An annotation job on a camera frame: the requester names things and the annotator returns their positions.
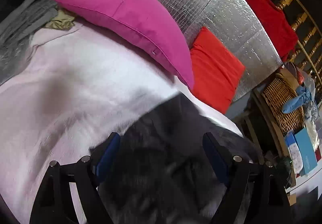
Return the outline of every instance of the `cushion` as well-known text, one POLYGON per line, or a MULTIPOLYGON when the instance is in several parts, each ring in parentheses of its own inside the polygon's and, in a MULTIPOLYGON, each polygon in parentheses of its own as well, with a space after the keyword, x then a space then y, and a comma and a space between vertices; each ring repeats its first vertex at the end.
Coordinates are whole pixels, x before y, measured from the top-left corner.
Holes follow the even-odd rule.
POLYGON ((271 0, 245 0, 263 25, 282 61, 297 44, 298 37, 288 24, 282 10, 271 0))
POLYGON ((55 1, 89 22, 111 29, 131 44, 146 51, 189 88, 193 87, 191 58, 185 37, 159 1, 55 1))
POLYGON ((194 72, 192 94, 224 114, 245 67, 206 27, 198 33, 190 53, 194 72))

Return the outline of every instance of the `white blanket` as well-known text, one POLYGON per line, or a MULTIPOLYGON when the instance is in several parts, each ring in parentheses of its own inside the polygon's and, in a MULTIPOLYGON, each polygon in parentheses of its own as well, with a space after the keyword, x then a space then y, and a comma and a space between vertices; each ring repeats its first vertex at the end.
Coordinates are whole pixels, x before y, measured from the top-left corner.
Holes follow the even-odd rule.
MULTIPOLYGON (((110 30, 85 22, 68 32, 41 29, 31 47, 26 70, 0 86, 0 194, 21 224, 29 223, 51 160, 78 161, 178 88, 202 115, 241 135, 143 50, 110 30)), ((83 223, 79 201, 75 208, 83 223)))

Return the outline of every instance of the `pillow seam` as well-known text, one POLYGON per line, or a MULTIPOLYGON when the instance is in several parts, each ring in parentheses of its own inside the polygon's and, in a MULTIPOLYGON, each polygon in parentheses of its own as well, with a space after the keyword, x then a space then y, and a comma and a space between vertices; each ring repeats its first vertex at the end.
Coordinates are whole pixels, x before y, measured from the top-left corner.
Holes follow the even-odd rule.
MULTIPOLYGON (((72 6, 72 7, 77 7, 77 8, 81 8, 81 9, 84 9, 84 10, 88 10, 88 11, 93 11, 93 10, 91 10, 91 9, 88 9, 88 8, 85 8, 85 7, 80 7, 80 6, 76 6, 76 5, 72 5, 72 4, 67 4, 67 5, 69 5, 69 6, 72 6)), ((180 74, 180 72, 174 67, 174 65, 173 65, 173 63, 168 59, 168 57, 166 56, 166 54, 162 51, 162 49, 159 47, 159 46, 157 46, 150 38, 148 38, 147 36, 145 36, 142 32, 140 32, 140 31, 138 31, 137 29, 135 29, 135 28, 133 28, 133 27, 131 27, 131 26, 129 26, 128 24, 125 24, 125 23, 123 23, 123 22, 121 22, 121 21, 119 21, 119 20, 116 20, 116 19, 114 19, 113 17, 111 17, 111 16, 108 16, 108 15, 106 15, 106 14, 104 14, 104 13, 102 13, 102 12, 100 12, 100 11, 95 11, 95 12, 98 12, 98 13, 100 13, 100 14, 102 14, 102 15, 104 15, 104 16, 106 16, 106 17, 109 17, 109 18, 111 18, 111 19, 113 19, 114 21, 116 21, 116 22, 118 22, 118 23, 121 23, 121 24, 123 24, 123 25, 125 25, 126 27, 128 27, 128 28, 130 28, 130 29, 132 29, 132 30, 135 30, 137 33, 139 33, 139 34, 141 34, 144 38, 146 38, 146 39, 148 39, 151 43, 153 43, 153 45, 154 46, 156 46, 161 52, 162 52, 162 54, 165 56, 165 58, 167 59, 167 61, 171 64, 171 66, 175 69, 175 71, 180 75, 180 77, 187 83, 187 81, 183 78, 183 76, 180 74)))

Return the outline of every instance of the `gray blanket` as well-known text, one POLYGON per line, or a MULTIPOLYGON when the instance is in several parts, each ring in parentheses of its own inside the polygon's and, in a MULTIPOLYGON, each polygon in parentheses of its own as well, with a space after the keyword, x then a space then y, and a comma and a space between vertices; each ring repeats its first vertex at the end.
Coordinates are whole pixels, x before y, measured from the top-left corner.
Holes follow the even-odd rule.
POLYGON ((0 23, 0 85, 28 64, 32 35, 57 15, 54 0, 25 0, 0 23))
MULTIPOLYGON (((200 116, 184 96, 159 105, 135 122, 99 194, 117 223, 209 223, 226 187, 202 148, 212 132, 231 154, 257 160, 252 143, 200 116)), ((250 200, 244 196, 235 223, 243 223, 250 200)))

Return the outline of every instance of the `pink pillow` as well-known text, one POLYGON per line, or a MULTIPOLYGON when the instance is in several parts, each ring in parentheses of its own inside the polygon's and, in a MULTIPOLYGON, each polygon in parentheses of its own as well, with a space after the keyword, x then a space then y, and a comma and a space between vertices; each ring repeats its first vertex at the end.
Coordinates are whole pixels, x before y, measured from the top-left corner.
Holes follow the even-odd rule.
POLYGON ((165 69, 193 88, 194 75, 186 39, 157 0, 55 0, 87 21, 116 32, 146 51, 165 69))

